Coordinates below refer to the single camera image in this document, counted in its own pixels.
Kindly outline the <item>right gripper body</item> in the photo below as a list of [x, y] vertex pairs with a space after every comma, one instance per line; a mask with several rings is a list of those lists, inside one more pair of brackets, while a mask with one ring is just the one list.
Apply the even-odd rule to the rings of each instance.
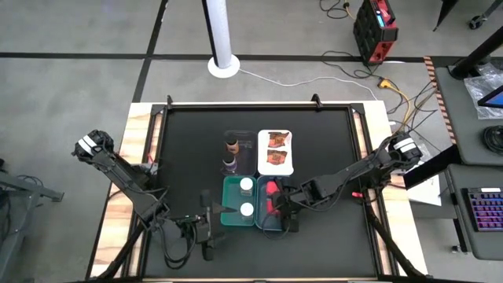
[[284, 186], [281, 190], [281, 214], [297, 214], [300, 210], [302, 210], [300, 203], [304, 200], [305, 196], [299, 187]]

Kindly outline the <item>orange spice packet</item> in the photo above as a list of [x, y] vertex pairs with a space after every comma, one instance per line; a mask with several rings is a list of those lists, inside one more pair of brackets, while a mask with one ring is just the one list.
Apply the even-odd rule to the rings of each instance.
[[286, 142], [288, 141], [290, 133], [288, 131], [280, 132], [273, 131], [269, 133], [269, 148], [280, 148], [286, 146]]
[[282, 165], [286, 162], [288, 151], [268, 149], [266, 154], [266, 162], [273, 165]]

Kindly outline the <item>purple label spice jar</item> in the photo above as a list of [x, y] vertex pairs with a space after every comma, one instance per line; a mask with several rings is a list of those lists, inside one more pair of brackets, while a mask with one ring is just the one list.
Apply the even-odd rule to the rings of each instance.
[[223, 168], [227, 172], [235, 172], [237, 169], [237, 160], [234, 154], [225, 152], [222, 157]]

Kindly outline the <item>white plastic bin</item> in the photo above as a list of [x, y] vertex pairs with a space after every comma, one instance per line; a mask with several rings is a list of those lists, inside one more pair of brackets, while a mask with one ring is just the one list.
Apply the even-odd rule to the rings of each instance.
[[[269, 148], [269, 133], [273, 131], [290, 133], [289, 139], [286, 142], [286, 146], [280, 148]], [[286, 162], [282, 165], [273, 165], [266, 162], [266, 154], [268, 149], [288, 151], [288, 157]], [[257, 158], [257, 170], [261, 175], [271, 175], [271, 176], [289, 176], [294, 172], [293, 161], [292, 161], [292, 132], [289, 130], [261, 130], [258, 133], [258, 158]]]

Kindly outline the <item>teal translucent plastic bin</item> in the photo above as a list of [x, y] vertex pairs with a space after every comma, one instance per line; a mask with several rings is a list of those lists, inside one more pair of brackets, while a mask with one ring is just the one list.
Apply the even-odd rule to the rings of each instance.
[[243, 196], [240, 192], [240, 180], [246, 178], [244, 176], [227, 176], [224, 178], [223, 190], [222, 190], [222, 206], [228, 208], [234, 208], [237, 211], [234, 213], [222, 213], [221, 214], [221, 224], [224, 226], [254, 226], [255, 225], [255, 215], [253, 219], [246, 220], [240, 214], [240, 206], [249, 202], [253, 204], [256, 208], [256, 180], [253, 177], [249, 177], [254, 181], [253, 194], [250, 197]]

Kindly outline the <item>white paper sheet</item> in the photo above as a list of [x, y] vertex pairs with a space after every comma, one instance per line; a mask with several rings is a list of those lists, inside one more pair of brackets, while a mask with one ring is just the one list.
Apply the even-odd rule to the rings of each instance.
[[441, 186], [439, 176], [431, 177], [407, 191], [409, 200], [422, 204], [441, 206]]

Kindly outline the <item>black flat bar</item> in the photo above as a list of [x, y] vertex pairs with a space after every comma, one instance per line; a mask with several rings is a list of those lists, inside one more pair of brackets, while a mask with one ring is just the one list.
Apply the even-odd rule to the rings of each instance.
[[406, 189], [411, 189], [414, 186], [421, 184], [430, 177], [443, 172], [451, 164], [460, 164], [461, 157], [457, 145], [452, 145], [448, 149], [443, 150], [438, 155], [432, 157], [427, 162], [408, 171], [404, 176], [404, 184]]

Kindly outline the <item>white tower fan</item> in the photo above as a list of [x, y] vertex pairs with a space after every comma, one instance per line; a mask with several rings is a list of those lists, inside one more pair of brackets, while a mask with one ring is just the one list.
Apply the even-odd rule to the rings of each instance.
[[212, 53], [207, 69], [216, 78], [228, 79], [239, 72], [240, 61], [231, 48], [226, 0], [201, 1]]

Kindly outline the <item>orange black striped strip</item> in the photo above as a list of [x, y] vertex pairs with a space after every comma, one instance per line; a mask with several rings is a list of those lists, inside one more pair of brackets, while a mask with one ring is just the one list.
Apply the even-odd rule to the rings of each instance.
[[430, 82], [432, 83], [432, 86], [435, 88], [435, 97], [436, 97], [436, 101], [439, 105], [439, 110], [441, 112], [441, 115], [442, 115], [442, 118], [443, 118], [443, 121], [445, 123], [445, 126], [446, 126], [446, 129], [447, 129], [447, 132], [449, 134], [449, 137], [450, 137], [450, 141], [453, 145], [456, 145], [457, 144], [457, 141], [456, 141], [456, 137], [455, 137], [455, 134], [453, 132], [453, 127], [451, 125], [451, 121], [450, 121], [450, 118], [449, 118], [449, 114], [447, 113], [447, 109], [446, 109], [446, 105], [445, 105], [445, 101], [442, 97], [442, 94], [439, 90], [439, 86], [438, 86], [438, 83], [436, 81], [436, 77], [435, 77], [435, 67], [434, 67], [434, 64], [433, 64], [433, 60], [431, 57], [429, 56], [424, 56], [423, 57], [423, 60], [424, 60], [424, 64], [426, 66], [426, 69], [427, 69], [427, 72], [428, 72], [428, 77], [430, 79]]

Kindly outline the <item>grey metal stand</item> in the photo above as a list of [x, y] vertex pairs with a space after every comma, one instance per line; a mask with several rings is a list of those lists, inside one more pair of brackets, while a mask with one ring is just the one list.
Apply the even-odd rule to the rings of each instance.
[[0, 283], [6, 283], [41, 197], [61, 202], [64, 193], [30, 175], [11, 175], [0, 158]]

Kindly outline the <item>grey desk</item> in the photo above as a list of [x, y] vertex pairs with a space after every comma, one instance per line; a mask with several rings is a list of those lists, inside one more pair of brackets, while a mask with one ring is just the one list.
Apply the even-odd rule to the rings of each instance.
[[499, 187], [503, 189], [503, 167], [476, 167], [451, 164], [445, 170], [447, 189], [453, 203], [453, 224], [459, 243], [453, 252], [472, 253], [477, 259], [503, 261], [503, 232], [475, 231], [461, 190]]
[[464, 82], [453, 78], [447, 68], [435, 69], [435, 76], [463, 163], [503, 166], [503, 156], [490, 151], [482, 140], [483, 130], [503, 126], [503, 119], [478, 119], [475, 104]]

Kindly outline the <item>black backlit keyboard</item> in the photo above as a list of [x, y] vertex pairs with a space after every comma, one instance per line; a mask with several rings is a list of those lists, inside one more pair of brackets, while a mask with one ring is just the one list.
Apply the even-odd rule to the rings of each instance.
[[463, 188], [461, 194], [475, 231], [503, 232], [502, 188]]

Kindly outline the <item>black stand leg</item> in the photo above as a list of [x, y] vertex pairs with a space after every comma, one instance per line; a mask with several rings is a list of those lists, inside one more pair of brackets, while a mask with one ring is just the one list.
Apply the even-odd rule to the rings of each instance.
[[455, 5], [459, 2], [460, 0], [441, 0], [442, 5], [439, 10], [439, 16], [436, 22], [435, 27], [433, 28], [433, 32], [437, 31], [439, 26], [442, 24], [442, 22], [447, 18], [447, 16], [450, 14], [452, 9], [455, 7]]

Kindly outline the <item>black desk pole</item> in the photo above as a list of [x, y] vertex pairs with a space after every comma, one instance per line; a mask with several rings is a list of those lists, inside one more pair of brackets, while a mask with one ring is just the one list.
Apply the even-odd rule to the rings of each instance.
[[503, 25], [467, 57], [458, 61], [449, 70], [450, 75], [455, 79], [467, 78], [475, 71], [477, 64], [489, 57], [501, 45], [503, 45]]

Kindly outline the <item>black diagonal frame strut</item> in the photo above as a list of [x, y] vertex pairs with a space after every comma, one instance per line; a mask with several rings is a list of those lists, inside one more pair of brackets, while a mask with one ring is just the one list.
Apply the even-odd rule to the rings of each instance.
[[100, 275], [96, 277], [97, 280], [114, 278], [119, 268], [126, 261], [128, 255], [132, 253], [134, 245], [136, 244], [138, 238], [143, 234], [144, 231], [145, 227], [142, 224], [139, 224], [134, 228], [132, 234], [128, 237], [127, 241], [125, 242], [123, 247], [119, 250], [119, 253], [114, 258], [114, 260], [110, 262], [105, 271], [103, 271]]
[[381, 239], [383, 240], [384, 244], [386, 245], [386, 249], [392, 254], [392, 257], [395, 259], [395, 261], [401, 266], [401, 268], [406, 273], [405, 277], [398, 276], [398, 275], [383, 274], [383, 275], [380, 275], [379, 278], [387, 279], [390, 281], [393, 281], [393, 280], [412, 281], [412, 279], [422, 280], [422, 279], [427, 278], [427, 276], [425, 274], [422, 274], [418, 269], [416, 269], [413, 266], [413, 264], [405, 257], [405, 255], [400, 250], [398, 245], [392, 239], [391, 234], [386, 230], [385, 226], [380, 222], [379, 218], [376, 216], [376, 214], [372, 208], [372, 205], [365, 204], [364, 208], [365, 208], [366, 217], [369, 220], [370, 225], [380, 235]]

